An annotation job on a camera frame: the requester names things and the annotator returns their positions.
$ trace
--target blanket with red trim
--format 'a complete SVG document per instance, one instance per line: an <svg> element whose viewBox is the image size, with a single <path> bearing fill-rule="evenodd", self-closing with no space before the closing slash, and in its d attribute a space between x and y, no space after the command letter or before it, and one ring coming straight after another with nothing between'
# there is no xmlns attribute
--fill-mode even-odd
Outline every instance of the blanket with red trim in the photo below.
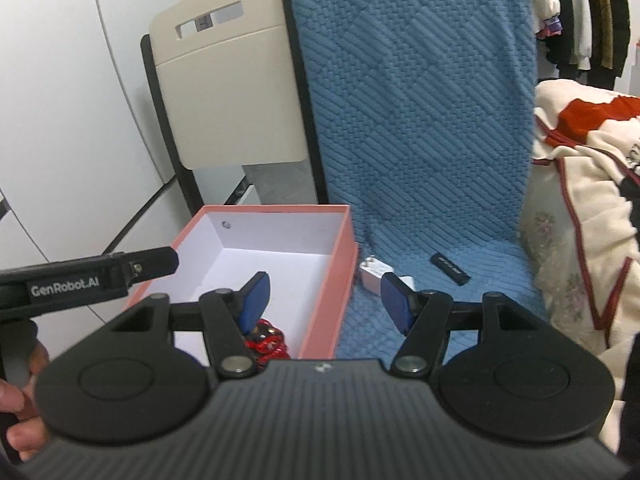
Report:
<svg viewBox="0 0 640 480"><path fill-rule="evenodd" d="M538 85L535 117L522 244L551 323L616 378L601 439L619 452L624 401L640 406L640 388L637 399L625 398L640 332L640 98L547 81ZM640 383L635 370L631 381ZM632 447L638 456L626 458L640 459L640 446Z"/></svg>

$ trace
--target black robotic device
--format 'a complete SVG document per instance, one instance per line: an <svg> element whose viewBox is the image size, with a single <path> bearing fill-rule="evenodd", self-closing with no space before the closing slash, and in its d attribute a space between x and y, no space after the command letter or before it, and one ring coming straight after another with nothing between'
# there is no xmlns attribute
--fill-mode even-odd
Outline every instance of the black robotic device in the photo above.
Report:
<svg viewBox="0 0 640 480"><path fill-rule="evenodd" d="M115 266L128 268L128 256ZM0 274L0 298L27 271L12 282ZM382 299L406 334L390 370L377 360L291 360L258 373L242 334L269 301L264 273L196 303L152 294L41 374L36 403L53 438L19 468L0 466L2 478L625 475L595 438L614 385L594 356L497 292L457 303L386 274ZM0 309L0 319L17 322L29 308ZM443 365L452 330L478 330L478 345ZM174 348L174 331L202 332L209 370Z"/></svg>

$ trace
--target human hand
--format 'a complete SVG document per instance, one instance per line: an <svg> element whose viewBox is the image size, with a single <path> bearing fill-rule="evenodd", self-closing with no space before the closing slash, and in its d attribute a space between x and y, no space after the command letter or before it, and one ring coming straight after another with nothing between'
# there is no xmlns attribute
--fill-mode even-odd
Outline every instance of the human hand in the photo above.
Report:
<svg viewBox="0 0 640 480"><path fill-rule="evenodd" d="M6 432L9 444L28 460L47 443L48 435L34 403L33 391L37 375L49 364L49 354L37 343L29 360L31 380L23 389L0 380L0 412L15 413L20 422Z"/></svg>

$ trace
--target ribbed gray surface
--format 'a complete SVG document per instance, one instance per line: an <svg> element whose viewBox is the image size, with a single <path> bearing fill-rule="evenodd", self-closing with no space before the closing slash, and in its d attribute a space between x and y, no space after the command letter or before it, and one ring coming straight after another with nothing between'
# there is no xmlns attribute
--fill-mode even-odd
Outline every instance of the ribbed gray surface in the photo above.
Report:
<svg viewBox="0 0 640 480"><path fill-rule="evenodd" d="M155 442L99 449L55 440L33 480L617 479L594 440L535 450L482 440L450 420L430 389L378 362L271 362L227 382L201 414Z"/></svg>

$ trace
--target blue textured fabric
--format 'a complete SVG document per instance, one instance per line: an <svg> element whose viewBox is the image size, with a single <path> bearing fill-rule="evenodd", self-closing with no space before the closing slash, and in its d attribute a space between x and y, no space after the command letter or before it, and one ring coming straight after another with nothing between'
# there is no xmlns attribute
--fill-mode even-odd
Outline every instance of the blue textured fabric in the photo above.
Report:
<svg viewBox="0 0 640 480"><path fill-rule="evenodd" d="M529 0L292 0L330 201L361 256L419 288L500 290L544 316L517 241L533 140ZM471 280L429 263L442 252ZM449 356L475 343L452 335ZM357 285L337 357L389 362L402 336Z"/></svg>

